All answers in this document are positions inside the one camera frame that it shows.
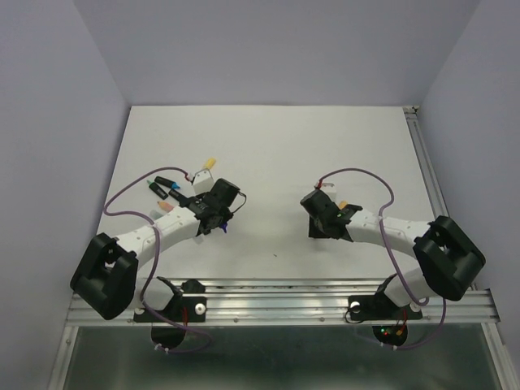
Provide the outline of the black highlighter pink cap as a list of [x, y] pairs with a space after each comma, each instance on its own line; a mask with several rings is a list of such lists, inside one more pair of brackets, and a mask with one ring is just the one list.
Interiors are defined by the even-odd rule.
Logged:
[[185, 195], [179, 193], [176, 189], [173, 188], [168, 192], [168, 195], [173, 197], [179, 203], [183, 203], [188, 200], [188, 198]]

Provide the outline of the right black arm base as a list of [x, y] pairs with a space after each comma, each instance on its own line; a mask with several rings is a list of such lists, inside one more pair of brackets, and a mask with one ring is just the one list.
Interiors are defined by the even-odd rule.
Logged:
[[420, 307], [411, 304], [395, 305], [385, 294], [391, 281], [398, 280], [397, 275], [389, 276], [373, 295], [354, 295], [349, 297], [349, 306], [344, 312], [344, 321], [348, 324], [360, 324], [365, 321], [388, 321], [386, 325], [373, 325], [375, 340], [383, 346], [405, 349], [404, 343], [409, 334], [407, 323], [423, 318]]

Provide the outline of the translucent highlighter orange ink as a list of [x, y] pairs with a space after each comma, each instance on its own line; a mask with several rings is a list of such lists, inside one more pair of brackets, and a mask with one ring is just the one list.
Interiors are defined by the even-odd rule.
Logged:
[[170, 204], [167, 201], [158, 201], [157, 204], [159, 209], [165, 211], [166, 213], [173, 211], [173, 209], [175, 208], [172, 204]]

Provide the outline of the yellow translucent highlighter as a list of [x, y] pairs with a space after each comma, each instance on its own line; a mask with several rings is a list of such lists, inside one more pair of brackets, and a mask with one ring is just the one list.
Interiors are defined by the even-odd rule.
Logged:
[[216, 164], [216, 159], [215, 158], [208, 158], [204, 162], [204, 164], [203, 164], [201, 169], [210, 171], [215, 166], [215, 164]]

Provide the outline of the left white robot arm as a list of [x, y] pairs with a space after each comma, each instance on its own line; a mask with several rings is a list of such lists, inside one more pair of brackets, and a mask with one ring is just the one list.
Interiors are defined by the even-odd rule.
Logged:
[[232, 219], [232, 203], [241, 190], [225, 179], [209, 180], [187, 197], [171, 189], [177, 205], [159, 219], [115, 237], [96, 235], [84, 252], [70, 286], [105, 320], [126, 309], [152, 309], [161, 319], [180, 313], [180, 299], [174, 286], [157, 277], [139, 281], [137, 274], [147, 262], [158, 265], [159, 254], [182, 241], [225, 229]]

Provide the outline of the translucent highlighter mint green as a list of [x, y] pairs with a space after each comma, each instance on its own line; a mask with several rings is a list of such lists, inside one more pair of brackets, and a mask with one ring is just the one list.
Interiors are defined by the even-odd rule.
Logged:
[[163, 215], [156, 210], [152, 210], [152, 211], [150, 211], [149, 216], [152, 217], [153, 219], [158, 219], [158, 218], [161, 218]]

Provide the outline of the black highlighter blue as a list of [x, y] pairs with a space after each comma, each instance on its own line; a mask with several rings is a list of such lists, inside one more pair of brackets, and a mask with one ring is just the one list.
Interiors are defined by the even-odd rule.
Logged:
[[167, 178], [159, 176], [159, 175], [154, 178], [154, 182], [168, 188], [169, 190], [180, 189], [180, 186], [174, 180], [170, 180], [170, 179], [167, 179]]

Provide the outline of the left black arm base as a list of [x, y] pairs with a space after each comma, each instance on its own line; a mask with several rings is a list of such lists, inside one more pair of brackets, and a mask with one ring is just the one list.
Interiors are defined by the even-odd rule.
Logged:
[[167, 278], [155, 278], [137, 296], [132, 320], [152, 326], [150, 339], [159, 352], [200, 352], [213, 342], [210, 334], [194, 327], [206, 321], [205, 291], [206, 287], [195, 279], [177, 287]]

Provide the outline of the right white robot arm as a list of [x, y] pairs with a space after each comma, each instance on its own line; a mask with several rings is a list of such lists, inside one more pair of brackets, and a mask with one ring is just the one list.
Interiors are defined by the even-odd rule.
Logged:
[[384, 218], [358, 205], [340, 208], [320, 189], [303, 197], [301, 206], [310, 217], [310, 237], [378, 245], [387, 254], [397, 251], [418, 262], [412, 271], [389, 276], [370, 299], [384, 317], [414, 300], [461, 300], [486, 264], [483, 253], [446, 216], [432, 222]]

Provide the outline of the black highlighter green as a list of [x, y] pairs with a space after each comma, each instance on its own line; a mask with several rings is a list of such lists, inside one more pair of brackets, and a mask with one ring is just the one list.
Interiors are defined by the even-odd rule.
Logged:
[[157, 195], [160, 199], [166, 200], [168, 198], [168, 194], [165, 190], [163, 190], [157, 183], [154, 181], [147, 181], [148, 188]]

